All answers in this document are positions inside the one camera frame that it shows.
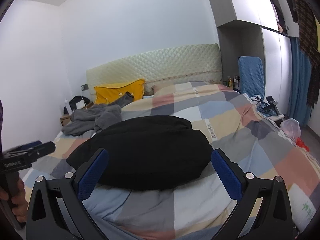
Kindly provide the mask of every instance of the silver screw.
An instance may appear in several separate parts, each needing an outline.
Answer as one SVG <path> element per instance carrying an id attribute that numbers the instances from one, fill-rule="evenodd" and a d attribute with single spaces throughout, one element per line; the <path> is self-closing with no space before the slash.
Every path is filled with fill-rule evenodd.
<path id="1" fill-rule="evenodd" d="M 43 180 L 43 177 L 42 177 L 42 176 L 39 176 L 39 177 L 36 179 L 37 182 L 41 182 L 42 180 Z"/>
<path id="2" fill-rule="evenodd" d="M 276 181 L 278 181 L 278 182 L 282 182 L 282 181 L 283 181 L 283 179 L 282 179 L 282 177 L 280 177 L 280 176 L 276 176 Z"/>
<path id="3" fill-rule="evenodd" d="M 67 172 L 67 173 L 64 175 L 64 177 L 65 177 L 66 179 L 71 179 L 72 176 L 73 176 L 73 172 Z"/>
<path id="4" fill-rule="evenodd" d="M 248 179 L 253 179 L 254 175 L 251 172 L 246 173 L 245 175 Z"/>

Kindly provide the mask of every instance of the black jacket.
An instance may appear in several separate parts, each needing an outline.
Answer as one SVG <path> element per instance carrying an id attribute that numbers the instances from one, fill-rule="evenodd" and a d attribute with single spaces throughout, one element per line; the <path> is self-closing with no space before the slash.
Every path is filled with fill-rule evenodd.
<path id="1" fill-rule="evenodd" d="M 99 183 L 135 190 L 163 190 L 197 179 L 212 153 L 188 120 L 165 115 L 114 124 L 75 149 L 67 163 L 78 169 L 98 148 L 109 153 Z"/>

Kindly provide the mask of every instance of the quilted headboard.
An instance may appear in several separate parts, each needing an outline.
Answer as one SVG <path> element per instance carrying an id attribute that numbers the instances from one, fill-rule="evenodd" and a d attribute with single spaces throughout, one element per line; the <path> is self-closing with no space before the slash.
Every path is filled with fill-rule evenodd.
<path id="1" fill-rule="evenodd" d="M 158 49 L 108 62 L 86 71 L 92 97 L 94 86 L 134 81 L 144 78 L 145 92 L 152 94 L 152 86 L 167 81 L 189 80 L 219 83 L 222 79 L 218 44 L 197 44 Z"/>

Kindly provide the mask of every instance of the patchwork bedspread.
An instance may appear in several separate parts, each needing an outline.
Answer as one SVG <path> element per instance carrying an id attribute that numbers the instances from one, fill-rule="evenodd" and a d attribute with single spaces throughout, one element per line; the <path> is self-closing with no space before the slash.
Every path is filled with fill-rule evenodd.
<path id="1" fill-rule="evenodd" d="M 272 121 L 262 117 L 244 95 L 222 85 L 191 82 L 177 86 L 172 94 L 127 105 L 122 117 L 127 120 L 158 114 L 188 119 L 213 148 L 221 148 L 244 172 L 266 179 L 280 175 L 288 189 L 295 184 L 314 208 L 320 206 L 319 164 Z M 37 176 L 60 178 L 71 171 L 65 159 L 91 135 L 88 132 L 75 138 L 60 133 L 55 140 L 56 151 L 22 172 L 26 198 L 30 198 Z M 197 239 L 197 234 L 203 236 L 204 232 L 212 237 L 236 205 L 210 163 L 199 179 L 173 190 L 135 192 L 100 186 L 83 203 L 91 213 L 144 239 Z M 250 229 L 260 204 L 256 202 L 243 234 Z M 311 219 L 313 214 L 304 210 L 303 204 L 302 200 L 295 202 L 292 210 Z"/>

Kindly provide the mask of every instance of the transparent plastic bag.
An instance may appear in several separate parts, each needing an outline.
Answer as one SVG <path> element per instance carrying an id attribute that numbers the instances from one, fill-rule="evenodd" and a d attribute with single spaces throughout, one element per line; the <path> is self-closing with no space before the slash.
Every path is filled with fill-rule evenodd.
<path id="1" fill-rule="evenodd" d="M 293 141 L 297 141 L 297 138 L 301 136 L 301 130 L 299 122 L 293 118 L 285 120 L 281 123 L 280 129 L 284 131 L 286 136 L 290 137 Z"/>

